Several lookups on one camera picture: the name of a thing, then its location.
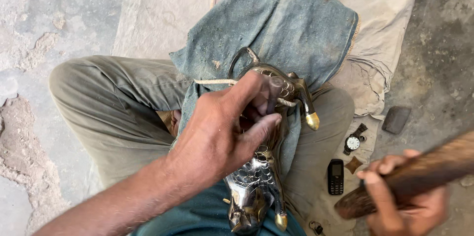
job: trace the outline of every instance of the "leg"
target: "leg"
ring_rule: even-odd
[[[354,102],[344,90],[326,87],[312,94],[321,121],[312,131],[302,118],[301,133],[292,166],[283,184],[287,208],[302,227],[313,208],[315,191],[324,184],[324,174],[354,116]]]
[[[49,88],[108,187],[169,151],[155,111],[181,109],[191,82],[171,60],[93,56],[58,65]]]

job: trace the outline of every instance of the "metal elephant figurine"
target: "metal elephant figurine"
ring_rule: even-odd
[[[294,72],[283,73],[270,64],[260,61],[252,49],[241,48],[234,56],[228,71],[232,78],[235,63],[244,53],[248,53],[252,62],[246,66],[237,77],[239,80],[249,70],[261,74],[276,76],[282,80],[279,98],[292,102],[298,99],[302,102],[306,123],[312,130],[317,130],[319,118],[311,100],[311,95],[304,79],[298,78]],[[271,132],[270,136],[260,145],[254,156],[237,171],[228,175],[224,181],[229,189],[230,204],[228,210],[229,226],[238,235],[253,235],[261,226],[267,210],[275,202],[275,224],[281,230],[286,230],[287,214],[283,196],[283,186],[280,181],[279,153],[280,146],[288,134],[288,106],[278,103],[275,112],[282,116],[281,123]]]

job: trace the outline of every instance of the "rope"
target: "rope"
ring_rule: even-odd
[[[237,84],[237,81],[233,79],[209,79],[209,80],[194,80],[197,84],[232,84],[235,85]],[[290,102],[281,98],[277,99],[278,103],[284,105],[284,106],[296,106],[296,103]]]

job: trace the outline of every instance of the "wooden handle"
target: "wooden handle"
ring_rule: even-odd
[[[408,160],[383,178],[394,194],[397,206],[403,208],[414,196],[472,173],[474,131]],[[334,208],[345,219],[358,218],[377,211],[365,187],[359,187],[342,197]]]

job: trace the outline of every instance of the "watch face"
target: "watch face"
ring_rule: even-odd
[[[360,146],[360,141],[358,138],[356,137],[349,137],[347,138],[347,148],[351,149],[351,150],[355,150],[357,148],[359,148]]]

